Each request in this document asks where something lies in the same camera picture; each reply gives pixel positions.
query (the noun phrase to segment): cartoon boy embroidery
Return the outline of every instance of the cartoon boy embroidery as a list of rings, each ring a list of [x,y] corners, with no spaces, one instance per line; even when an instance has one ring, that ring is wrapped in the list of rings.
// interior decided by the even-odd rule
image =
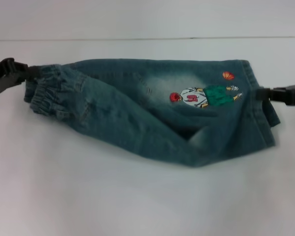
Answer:
[[[171,102],[184,101],[190,106],[204,108],[210,106],[221,106],[231,103],[242,97],[242,93],[236,96],[227,94],[227,91],[238,91],[236,86],[209,86],[207,88],[187,88],[180,94],[173,92],[170,95]]]

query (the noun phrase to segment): blue denim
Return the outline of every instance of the blue denim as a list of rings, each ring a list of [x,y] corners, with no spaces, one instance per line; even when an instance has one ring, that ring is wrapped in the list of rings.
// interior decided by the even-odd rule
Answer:
[[[249,62],[94,59],[39,66],[38,114],[142,157],[203,166],[275,145]]]

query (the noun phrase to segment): jeans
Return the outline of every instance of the jeans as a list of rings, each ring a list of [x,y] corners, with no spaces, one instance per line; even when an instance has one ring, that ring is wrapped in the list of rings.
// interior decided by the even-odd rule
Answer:
[[[275,145],[249,62],[94,59],[38,66],[38,114],[142,157],[203,166]]]

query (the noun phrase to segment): sneaker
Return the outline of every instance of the sneaker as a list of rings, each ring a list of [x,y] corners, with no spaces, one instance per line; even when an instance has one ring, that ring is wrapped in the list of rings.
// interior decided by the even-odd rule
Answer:
[[[237,86],[234,86],[234,85],[232,85],[232,86],[231,86],[231,89],[232,89],[232,91],[237,91],[237,90],[238,90],[238,87],[237,87]]]

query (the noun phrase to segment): pant leg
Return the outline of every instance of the pant leg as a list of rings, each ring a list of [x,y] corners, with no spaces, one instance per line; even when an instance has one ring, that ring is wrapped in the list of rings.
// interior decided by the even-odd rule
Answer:
[[[115,87],[68,66],[43,66],[27,82],[34,112],[140,156],[188,166],[208,164],[196,148]]]

